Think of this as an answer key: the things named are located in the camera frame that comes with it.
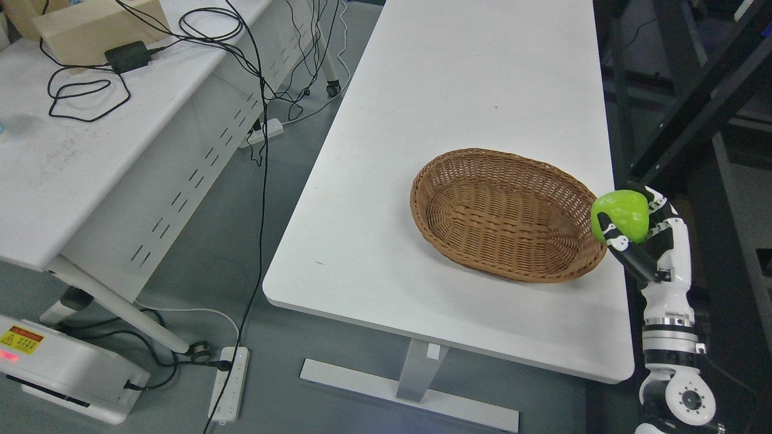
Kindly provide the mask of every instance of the robotic arm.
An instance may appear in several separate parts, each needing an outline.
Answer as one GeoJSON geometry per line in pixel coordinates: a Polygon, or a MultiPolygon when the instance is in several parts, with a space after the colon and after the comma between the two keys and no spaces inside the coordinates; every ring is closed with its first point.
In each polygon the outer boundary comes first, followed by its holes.
{"type": "Polygon", "coordinates": [[[699,343],[694,309],[686,299],[692,285],[686,224],[659,192],[641,185],[632,189],[648,200],[649,230],[641,245],[631,242],[605,212],[598,213],[598,222],[611,253],[646,283],[643,354],[650,374],[638,393],[645,422],[635,434],[723,434],[722,425],[710,425],[716,400],[694,362],[705,344],[699,343]]]}

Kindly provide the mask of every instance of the yellow warning sticker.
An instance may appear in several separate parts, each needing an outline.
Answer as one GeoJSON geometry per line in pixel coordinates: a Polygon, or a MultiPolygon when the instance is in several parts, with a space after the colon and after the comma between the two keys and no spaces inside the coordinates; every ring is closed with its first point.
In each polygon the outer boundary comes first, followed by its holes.
{"type": "Polygon", "coordinates": [[[43,341],[43,336],[19,326],[13,326],[0,337],[0,344],[32,354],[43,341]]]}

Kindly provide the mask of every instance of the brown woven basket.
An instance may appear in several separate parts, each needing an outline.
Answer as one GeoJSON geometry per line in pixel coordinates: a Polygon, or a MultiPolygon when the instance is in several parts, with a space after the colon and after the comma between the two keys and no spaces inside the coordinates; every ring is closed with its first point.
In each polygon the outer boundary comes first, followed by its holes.
{"type": "Polygon", "coordinates": [[[478,148],[430,161],[410,193],[421,234],[451,261],[538,283],[576,279],[603,259],[590,230],[594,200],[559,168],[478,148]]]}

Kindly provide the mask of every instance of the white cable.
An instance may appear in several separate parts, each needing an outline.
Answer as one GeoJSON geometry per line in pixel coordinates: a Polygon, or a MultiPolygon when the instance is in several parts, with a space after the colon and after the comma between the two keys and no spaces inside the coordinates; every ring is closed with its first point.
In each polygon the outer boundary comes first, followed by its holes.
{"type": "Polygon", "coordinates": [[[297,119],[294,119],[294,120],[290,120],[290,121],[288,121],[288,122],[282,122],[282,125],[283,125],[283,126],[286,126],[286,125],[289,125],[289,124],[294,124],[294,123],[296,123],[296,122],[300,122],[300,121],[302,121],[303,119],[307,119],[307,118],[309,118],[309,117],[312,117],[314,114],[317,114],[317,113],[319,113],[320,111],[322,111],[322,109],[323,109],[324,107],[327,107],[327,105],[328,105],[329,103],[333,102],[333,101],[334,101],[336,98],[338,98],[340,95],[343,95],[343,92],[344,92],[344,91],[346,90],[346,88],[348,87],[348,84],[349,84],[349,83],[351,83],[351,71],[349,71],[349,70],[348,70],[348,66],[347,66],[347,65],[346,65],[346,63],[343,61],[343,58],[341,58],[341,57],[340,57],[340,55],[341,55],[341,54],[343,54],[343,52],[344,52],[344,51],[346,51],[346,45],[347,45],[347,43],[348,43],[348,41],[347,41],[348,25],[347,25],[347,24],[346,24],[346,22],[343,20],[343,15],[344,15],[344,14],[346,13],[346,11],[348,10],[348,6],[346,5],[346,2],[343,2],[342,0],[341,0],[341,3],[343,3],[343,11],[340,13],[340,22],[342,22],[342,23],[343,23],[343,27],[344,27],[344,30],[343,30],[343,49],[342,49],[341,51],[339,51],[339,52],[338,52],[338,54],[337,54],[337,58],[338,58],[338,61],[340,61],[340,64],[341,64],[341,65],[343,65],[343,68],[345,68],[345,69],[346,69],[346,74],[348,75],[348,80],[346,80],[346,84],[344,84],[344,86],[343,86],[343,87],[340,89],[340,92],[338,92],[338,94],[337,94],[337,95],[335,95],[334,97],[330,98],[330,99],[329,99],[329,100],[328,100],[326,103],[322,104],[322,107],[319,107],[318,109],[316,109],[316,111],[314,111],[313,113],[309,113],[309,114],[307,114],[306,116],[303,116],[303,117],[298,117],[297,119]]]}
{"type": "Polygon", "coordinates": [[[217,314],[217,315],[225,318],[226,320],[228,320],[229,323],[231,323],[231,325],[233,326],[233,330],[235,330],[235,332],[236,332],[236,340],[239,339],[239,326],[236,325],[236,322],[231,317],[229,317],[227,314],[224,314],[224,313],[220,312],[219,310],[207,309],[205,307],[196,307],[196,308],[192,308],[192,309],[171,309],[171,308],[168,308],[168,307],[152,307],[152,306],[148,306],[147,304],[140,303],[139,300],[135,300],[134,302],[136,304],[139,304],[142,307],[145,307],[147,309],[152,309],[152,310],[158,310],[159,312],[209,312],[209,313],[212,313],[212,314],[217,314]]]}

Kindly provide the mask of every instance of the black power adapter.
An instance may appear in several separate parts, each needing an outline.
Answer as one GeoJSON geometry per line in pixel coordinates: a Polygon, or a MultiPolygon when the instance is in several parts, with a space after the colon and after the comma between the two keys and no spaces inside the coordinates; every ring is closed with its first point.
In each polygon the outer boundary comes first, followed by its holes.
{"type": "Polygon", "coordinates": [[[142,41],[128,43],[108,49],[104,52],[107,62],[112,66],[116,74],[127,73],[131,70],[147,66],[151,61],[151,54],[160,50],[148,50],[142,41]]]}

